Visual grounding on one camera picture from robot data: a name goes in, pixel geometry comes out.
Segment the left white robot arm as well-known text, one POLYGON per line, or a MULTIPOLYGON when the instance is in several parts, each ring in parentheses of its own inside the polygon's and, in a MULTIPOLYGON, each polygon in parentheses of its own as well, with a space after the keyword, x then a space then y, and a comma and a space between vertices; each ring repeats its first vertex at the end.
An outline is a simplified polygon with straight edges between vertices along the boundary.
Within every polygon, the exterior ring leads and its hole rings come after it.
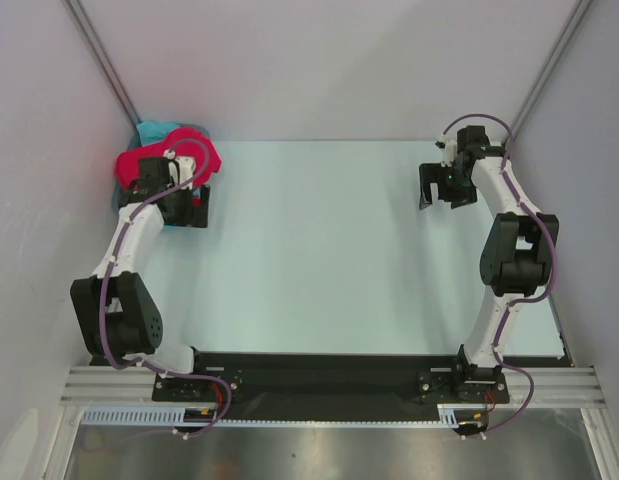
POLYGON ((138 177, 120 194, 118 224, 103 259, 70 288, 92 356, 117 369, 145 366, 162 375, 177 373, 176 389, 191 400, 208 392, 210 376, 194 365, 192 348, 168 333, 141 272, 164 227, 206 226, 209 189, 194 183, 209 164, 208 157, 172 150, 141 159, 138 177))

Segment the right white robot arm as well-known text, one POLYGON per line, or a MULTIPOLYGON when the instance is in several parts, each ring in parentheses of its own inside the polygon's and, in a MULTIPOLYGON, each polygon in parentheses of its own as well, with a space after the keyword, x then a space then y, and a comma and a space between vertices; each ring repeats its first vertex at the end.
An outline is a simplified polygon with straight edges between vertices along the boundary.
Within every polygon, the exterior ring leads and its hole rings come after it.
POLYGON ((479 259, 485 295, 460 356, 469 366, 450 376, 452 393, 473 401, 486 389, 478 368, 501 365, 502 349, 522 306, 543 301, 556 281, 559 220, 530 200, 515 176, 507 149, 481 125, 436 141, 442 159, 419 167, 419 208, 438 199, 457 209, 483 199, 493 223, 479 259))

